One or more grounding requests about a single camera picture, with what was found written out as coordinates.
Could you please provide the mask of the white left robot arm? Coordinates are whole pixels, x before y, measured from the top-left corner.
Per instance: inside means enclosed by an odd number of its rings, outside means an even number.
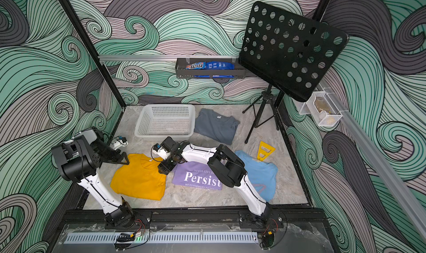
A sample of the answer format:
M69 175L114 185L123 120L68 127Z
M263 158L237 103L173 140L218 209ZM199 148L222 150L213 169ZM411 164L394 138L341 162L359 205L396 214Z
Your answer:
M135 215L130 205L105 183L100 169L103 163L129 165L130 161L120 148L127 146L125 137L115 137L108 145L104 133L96 127L83 130L71 139L51 148L53 165L60 176L88 191L102 207L105 222L114 227L130 228Z

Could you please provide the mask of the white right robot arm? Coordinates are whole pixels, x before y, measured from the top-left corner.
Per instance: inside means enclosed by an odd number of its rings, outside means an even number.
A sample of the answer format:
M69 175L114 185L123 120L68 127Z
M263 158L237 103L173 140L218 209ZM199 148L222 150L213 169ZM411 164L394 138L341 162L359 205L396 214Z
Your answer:
M163 159L158 170L164 175L169 174L177 164L197 162L207 165L223 185L235 188L246 202L250 212L242 217L243 221L258 227L266 226L272 208L255 190L244 162L226 145L200 147L189 141L176 142L168 136L162 143L152 147L152 153Z

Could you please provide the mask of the purple Persist t-shirt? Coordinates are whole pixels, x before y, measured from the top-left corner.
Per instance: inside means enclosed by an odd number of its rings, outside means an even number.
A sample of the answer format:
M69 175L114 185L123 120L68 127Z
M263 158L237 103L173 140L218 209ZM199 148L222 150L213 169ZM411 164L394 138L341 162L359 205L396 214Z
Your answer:
M193 161L176 166L172 183L209 190L222 190L223 188L223 184L208 165Z

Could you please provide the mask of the yellow t-shirt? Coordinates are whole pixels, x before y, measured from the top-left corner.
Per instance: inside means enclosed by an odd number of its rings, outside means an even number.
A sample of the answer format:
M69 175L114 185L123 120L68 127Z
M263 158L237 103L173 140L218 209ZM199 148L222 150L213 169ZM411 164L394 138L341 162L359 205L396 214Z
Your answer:
M130 154L128 160L128 165L115 172L111 188L117 194L160 201L166 189L166 176L159 173L158 163L144 154Z

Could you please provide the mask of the grey t-shirt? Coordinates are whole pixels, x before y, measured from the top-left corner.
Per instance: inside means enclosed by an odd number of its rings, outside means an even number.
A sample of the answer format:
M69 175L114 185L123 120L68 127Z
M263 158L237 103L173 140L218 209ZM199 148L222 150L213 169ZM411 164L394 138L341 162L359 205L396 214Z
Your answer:
M201 109L195 119L194 132L231 145L239 125L240 122L233 116L224 116L211 109Z

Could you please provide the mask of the light blue t-shirt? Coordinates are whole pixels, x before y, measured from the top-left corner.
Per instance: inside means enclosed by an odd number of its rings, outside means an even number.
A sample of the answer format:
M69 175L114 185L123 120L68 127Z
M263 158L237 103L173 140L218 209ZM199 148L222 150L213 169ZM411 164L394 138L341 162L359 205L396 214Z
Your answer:
M273 163L259 161L242 150L235 153L245 164L248 178L258 194L270 202L276 193L278 168Z

